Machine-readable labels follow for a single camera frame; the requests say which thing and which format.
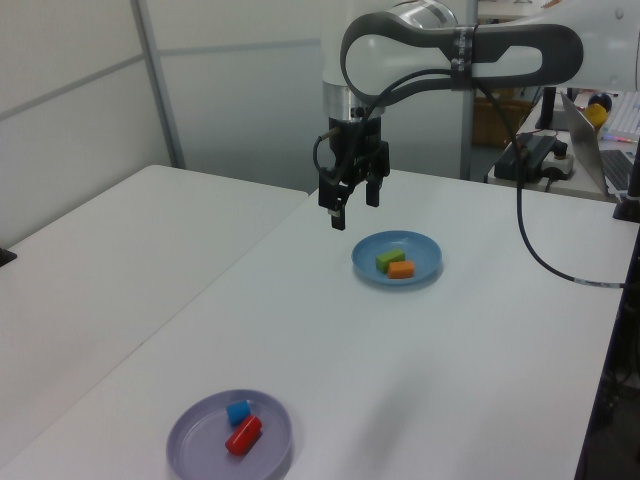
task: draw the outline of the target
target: laptop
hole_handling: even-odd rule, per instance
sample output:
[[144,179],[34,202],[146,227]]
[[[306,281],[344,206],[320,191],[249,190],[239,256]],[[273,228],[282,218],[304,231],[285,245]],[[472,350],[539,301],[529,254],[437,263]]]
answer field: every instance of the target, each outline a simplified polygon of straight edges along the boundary
[[626,193],[633,168],[621,150],[600,150],[596,130],[564,93],[562,103],[567,116],[573,153],[607,197]]

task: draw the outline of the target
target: cable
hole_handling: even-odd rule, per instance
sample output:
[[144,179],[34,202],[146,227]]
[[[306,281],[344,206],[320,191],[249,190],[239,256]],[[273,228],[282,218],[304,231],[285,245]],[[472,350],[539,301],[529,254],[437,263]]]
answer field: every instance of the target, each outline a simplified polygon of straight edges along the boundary
[[522,190],[524,189],[525,182],[524,182],[524,172],[522,168],[522,162],[523,162],[522,151],[520,149],[520,145],[518,145],[518,140],[516,138],[515,133],[513,132],[513,129],[511,128],[511,124],[509,123],[509,120],[507,119],[507,116],[504,110],[502,109],[498,101],[495,99],[495,97],[480,81],[474,79],[473,85],[484,94],[487,100],[491,102],[496,112],[498,112],[498,115],[500,116],[500,119],[502,120],[502,123],[504,124],[504,127],[506,128],[507,133],[509,134],[509,139],[511,140],[511,144],[513,145],[513,151],[516,156],[516,179],[517,179],[516,210],[517,210],[517,216],[518,216],[518,229],[520,230],[520,236],[522,237],[522,240],[525,246],[527,247],[527,250],[529,250],[529,253],[531,254],[531,256],[536,260],[536,262],[538,262],[542,267],[544,267],[549,272],[553,273],[554,275],[560,278],[563,278],[573,283],[577,283],[579,285],[589,285],[589,286],[601,287],[601,288],[629,288],[634,290],[640,288],[640,283],[627,284],[627,283],[594,282],[592,280],[584,280],[582,278],[573,277],[564,272],[561,272],[560,270],[553,268],[551,265],[546,263],[538,255],[538,253],[534,250],[533,246],[531,245],[531,242],[529,241],[529,237],[527,236],[527,232],[525,231],[525,228],[524,228],[524,220],[522,217]]
[[544,187],[544,193],[549,193],[549,189],[551,188],[551,184],[556,181],[556,177],[551,175],[549,177],[549,181],[547,182],[547,186]]
[[324,171],[324,169],[322,167],[320,167],[320,164],[318,162],[318,145],[320,145],[320,142],[322,142],[322,140],[324,140],[324,138],[322,138],[323,136],[320,136],[316,139],[314,145],[313,145],[313,164],[316,167],[316,170],[318,171],[318,174],[320,175],[320,177],[322,177],[322,179],[327,182],[329,185],[332,186],[336,186],[338,184],[340,184],[340,182],[342,181],[342,177],[344,176],[345,171],[347,170],[349,164],[354,160],[354,154],[355,154],[355,150],[356,147],[360,141],[360,138],[362,137],[363,133],[364,133],[364,129],[367,123],[367,120],[369,120],[369,117],[371,116],[371,113],[376,109],[376,107],[380,104],[380,102],[383,102],[389,95],[391,95],[391,93],[393,92],[393,90],[395,90],[397,87],[399,87],[400,85],[402,85],[403,83],[407,83],[409,80],[413,80],[414,78],[417,77],[423,77],[426,75],[447,75],[447,76],[451,76],[451,71],[444,69],[444,68],[428,68],[425,70],[418,70],[417,72],[413,72],[410,73],[409,75],[405,75],[404,77],[396,80],[395,82],[393,82],[391,85],[389,85],[387,88],[385,88],[380,95],[378,95],[376,97],[376,99],[371,103],[371,105],[369,105],[368,110],[365,111],[364,116],[362,117],[362,119],[360,120],[360,125],[358,126],[358,130],[356,131],[356,134],[353,136],[353,138],[351,139],[351,143],[349,144],[349,149],[347,150],[347,154],[345,155],[345,158],[342,162],[342,164],[338,167],[338,170],[336,171],[335,175],[333,177],[327,175]]

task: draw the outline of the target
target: gray plate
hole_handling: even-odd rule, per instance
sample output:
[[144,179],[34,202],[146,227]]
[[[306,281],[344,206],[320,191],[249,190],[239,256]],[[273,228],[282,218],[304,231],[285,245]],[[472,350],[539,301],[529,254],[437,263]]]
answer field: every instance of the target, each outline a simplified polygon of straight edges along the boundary
[[[251,413],[262,421],[262,434],[238,457],[224,445],[235,430],[225,408],[241,400],[247,400]],[[281,473],[291,437],[289,414],[275,398],[255,390],[229,390],[182,414],[167,439],[167,460],[182,480],[267,480]]]

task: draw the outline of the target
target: yellow object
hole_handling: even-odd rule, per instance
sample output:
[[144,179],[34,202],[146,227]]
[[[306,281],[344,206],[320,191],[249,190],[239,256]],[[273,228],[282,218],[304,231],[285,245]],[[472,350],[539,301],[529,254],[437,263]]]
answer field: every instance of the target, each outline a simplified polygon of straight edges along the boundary
[[598,103],[592,103],[585,108],[584,116],[587,117],[587,120],[589,120],[596,130],[598,130],[602,125],[604,125],[604,122],[607,121],[607,111]]

